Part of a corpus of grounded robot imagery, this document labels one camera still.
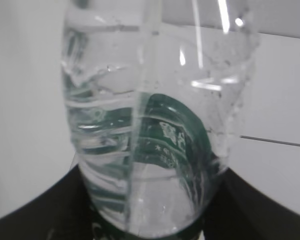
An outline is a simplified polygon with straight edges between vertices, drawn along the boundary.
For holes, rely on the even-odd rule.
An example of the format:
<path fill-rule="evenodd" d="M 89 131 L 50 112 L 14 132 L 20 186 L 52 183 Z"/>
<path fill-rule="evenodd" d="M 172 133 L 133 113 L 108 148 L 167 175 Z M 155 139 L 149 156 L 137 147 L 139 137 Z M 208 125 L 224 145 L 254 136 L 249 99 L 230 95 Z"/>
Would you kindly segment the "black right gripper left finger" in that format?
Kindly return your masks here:
<path fill-rule="evenodd" d="M 92 240 L 89 199 L 78 167 L 0 218 L 0 240 Z"/>

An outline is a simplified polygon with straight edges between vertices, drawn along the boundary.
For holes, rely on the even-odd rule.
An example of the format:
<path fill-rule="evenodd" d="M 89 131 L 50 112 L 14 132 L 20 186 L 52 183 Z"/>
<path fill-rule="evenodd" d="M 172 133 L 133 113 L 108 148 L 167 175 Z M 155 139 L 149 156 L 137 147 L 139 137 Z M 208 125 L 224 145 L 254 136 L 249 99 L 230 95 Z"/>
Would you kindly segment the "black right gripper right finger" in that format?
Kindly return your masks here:
<path fill-rule="evenodd" d="M 300 215 L 228 169 L 203 217 L 206 240 L 300 240 Z"/>

